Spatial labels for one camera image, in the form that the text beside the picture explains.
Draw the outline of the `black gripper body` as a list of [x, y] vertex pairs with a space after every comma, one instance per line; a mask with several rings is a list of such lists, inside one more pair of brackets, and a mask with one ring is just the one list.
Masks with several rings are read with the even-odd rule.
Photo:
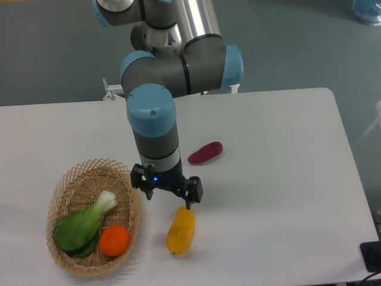
[[179, 197], [178, 189], [180, 187], [181, 179], [184, 177], [181, 160], [179, 160], [171, 169], [164, 172], [155, 172], [153, 168], [153, 173], [154, 189], [157, 188], [169, 191]]

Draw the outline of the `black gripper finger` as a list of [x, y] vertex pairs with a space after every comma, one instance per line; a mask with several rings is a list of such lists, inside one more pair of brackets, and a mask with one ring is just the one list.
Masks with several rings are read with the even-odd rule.
[[183, 177], [181, 179], [178, 195], [184, 199], [187, 210], [191, 209], [194, 203], [200, 203], [204, 190], [202, 187], [201, 179], [198, 176], [191, 176], [189, 178]]
[[135, 189], [140, 189], [145, 195], [147, 200], [151, 200], [153, 196], [153, 166], [148, 165], [144, 168], [140, 164], [135, 164], [130, 172], [131, 184]]

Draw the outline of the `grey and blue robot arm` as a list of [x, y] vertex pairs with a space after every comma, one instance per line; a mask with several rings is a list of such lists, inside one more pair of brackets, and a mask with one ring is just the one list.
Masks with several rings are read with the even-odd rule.
[[132, 186], [151, 199], [170, 191], [199, 203], [199, 177], [183, 176], [174, 99], [232, 88], [243, 78], [239, 48], [226, 45], [211, 1], [93, 1], [109, 27], [133, 24], [134, 51], [123, 58], [120, 83], [140, 156]]

